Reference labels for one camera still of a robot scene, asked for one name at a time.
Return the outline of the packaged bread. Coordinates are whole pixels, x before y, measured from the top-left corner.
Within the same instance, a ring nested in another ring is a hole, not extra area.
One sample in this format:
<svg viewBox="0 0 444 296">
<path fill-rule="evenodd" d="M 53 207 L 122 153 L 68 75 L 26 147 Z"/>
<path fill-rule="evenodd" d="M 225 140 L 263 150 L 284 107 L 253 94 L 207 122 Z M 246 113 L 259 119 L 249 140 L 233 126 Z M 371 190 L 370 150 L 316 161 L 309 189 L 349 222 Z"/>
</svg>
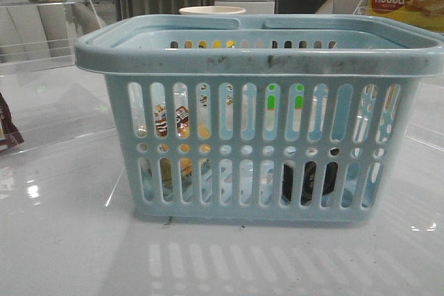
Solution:
<svg viewBox="0 0 444 296">
<path fill-rule="evenodd" d="M 180 139 L 186 139 L 190 136 L 191 128 L 189 124 L 189 108 L 186 91 L 176 92 L 174 97 L 174 116 L 176 120 L 175 134 Z M 133 127 L 137 137 L 144 138 L 148 134 L 146 124 L 144 104 L 142 93 L 137 87 L 130 90 L 130 106 L 133 118 Z M 155 133 L 158 137 L 165 137 L 168 134 L 167 127 L 167 109 L 164 97 L 157 97 L 153 106 L 153 120 Z M 168 158 L 161 158 L 158 163 L 154 163 L 150 158 L 141 157 L 138 161 L 139 172 L 141 174 L 142 189 L 147 201 L 154 200 L 154 189 L 151 181 L 153 172 L 160 171 L 160 181 L 163 200 L 170 202 L 173 200 L 173 173 L 172 162 Z M 191 202 L 194 196 L 193 185 L 193 163 L 190 158 L 179 159 L 180 167 L 180 188 L 182 199 L 185 202 Z M 202 198 L 207 198 L 207 192 L 210 190 L 211 161 L 208 158 L 202 158 L 199 161 L 200 176 L 202 184 L 200 186 Z"/>
</svg>

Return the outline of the light blue plastic basket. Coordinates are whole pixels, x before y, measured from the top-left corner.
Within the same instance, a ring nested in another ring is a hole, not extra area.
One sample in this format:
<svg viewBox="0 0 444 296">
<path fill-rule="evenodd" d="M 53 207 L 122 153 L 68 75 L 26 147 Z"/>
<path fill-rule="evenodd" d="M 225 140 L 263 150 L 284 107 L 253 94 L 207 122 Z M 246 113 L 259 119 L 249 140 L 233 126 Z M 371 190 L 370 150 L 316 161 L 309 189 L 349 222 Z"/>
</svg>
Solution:
<svg viewBox="0 0 444 296">
<path fill-rule="evenodd" d="M 193 42 L 192 49 L 185 42 Z M 199 42 L 207 42 L 199 49 Z M 220 48 L 213 47 L 216 41 Z M 228 48 L 229 41 L 235 42 Z M 420 81 L 443 74 L 443 36 L 357 15 L 145 15 L 80 38 L 76 64 L 103 74 L 136 208 L 151 216 L 359 223 L 371 217 Z M 137 137 L 130 90 L 142 93 L 148 134 Z M 190 136 L 175 134 L 174 93 L 186 91 Z M 164 97 L 168 134 L 155 133 Z M 143 194 L 139 158 L 171 160 L 173 200 Z M 193 163 L 182 199 L 179 159 Z M 211 161 L 202 198 L 199 161 Z M 292 202 L 282 167 L 296 164 Z M 300 204 L 304 165 L 317 164 L 312 201 Z M 329 162 L 333 192 L 322 196 Z"/>
</svg>

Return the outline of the yellow popcorn paper cup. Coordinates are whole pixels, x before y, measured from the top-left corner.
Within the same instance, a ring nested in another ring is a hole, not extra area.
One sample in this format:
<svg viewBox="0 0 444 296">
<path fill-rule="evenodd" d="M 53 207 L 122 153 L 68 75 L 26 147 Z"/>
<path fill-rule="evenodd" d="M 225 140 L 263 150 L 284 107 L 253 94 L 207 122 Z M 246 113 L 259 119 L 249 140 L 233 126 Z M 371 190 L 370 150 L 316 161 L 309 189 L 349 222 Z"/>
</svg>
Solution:
<svg viewBox="0 0 444 296">
<path fill-rule="evenodd" d="M 179 9 L 179 13 L 181 15 L 242 15 L 246 13 L 246 9 L 240 8 L 240 7 L 233 7 L 233 6 L 192 6 L 192 7 L 185 7 Z M 220 48 L 221 42 L 216 41 L 213 44 L 213 47 Z M 235 42 L 229 41 L 227 43 L 228 48 L 234 48 Z M 192 49 L 193 48 L 193 42 L 186 41 L 185 42 L 185 48 L 186 49 Z M 207 48 L 207 42 L 199 42 L 198 43 L 199 49 L 206 49 Z"/>
</svg>

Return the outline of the clear acrylic display shelf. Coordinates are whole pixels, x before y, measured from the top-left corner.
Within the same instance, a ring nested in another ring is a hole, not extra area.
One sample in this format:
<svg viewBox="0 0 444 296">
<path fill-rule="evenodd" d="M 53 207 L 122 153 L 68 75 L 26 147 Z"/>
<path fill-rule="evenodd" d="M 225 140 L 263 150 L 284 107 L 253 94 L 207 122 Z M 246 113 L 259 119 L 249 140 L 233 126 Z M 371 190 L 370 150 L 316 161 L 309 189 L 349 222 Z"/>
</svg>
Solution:
<svg viewBox="0 0 444 296">
<path fill-rule="evenodd" d="M 113 129 L 103 79 L 76 66 L 74 46 L 115 20 L 114 0 L 1 0 L 1 94 L 24 138 L 2 159 Z"/>
</svg>

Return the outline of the red almond cookie packet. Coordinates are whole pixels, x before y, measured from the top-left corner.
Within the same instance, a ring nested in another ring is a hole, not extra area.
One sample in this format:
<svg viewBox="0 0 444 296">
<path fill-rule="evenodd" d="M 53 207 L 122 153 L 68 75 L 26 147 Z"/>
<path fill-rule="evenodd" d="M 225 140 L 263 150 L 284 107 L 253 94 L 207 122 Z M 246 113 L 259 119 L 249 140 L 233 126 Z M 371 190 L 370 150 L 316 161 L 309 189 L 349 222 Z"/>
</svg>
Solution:
<svg viewBox="0 0 444 296">
<path fill-rule="evenodd" d="M 1 99 L 1 151 L 18 146 L 24 143 L 24 138 L 12 121 L 10 108 L 0 94 Z"/>
</svg>

